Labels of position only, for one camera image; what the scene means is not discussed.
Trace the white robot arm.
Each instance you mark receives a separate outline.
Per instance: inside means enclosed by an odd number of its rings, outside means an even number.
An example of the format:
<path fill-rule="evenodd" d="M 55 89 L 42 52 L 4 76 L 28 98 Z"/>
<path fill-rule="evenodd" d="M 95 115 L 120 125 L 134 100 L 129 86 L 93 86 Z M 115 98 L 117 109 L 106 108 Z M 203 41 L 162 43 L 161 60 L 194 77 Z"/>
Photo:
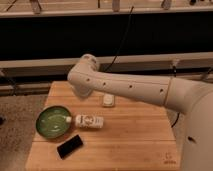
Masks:
<path fill-rule="evenodd" d="M 213 171 L 213 84 L 169 76 L 101 72 L 98 59 L 83 55 L 67 80 L 74 93 L 105 92 L 163 106 L 185 115 L 180 171 Z"/>

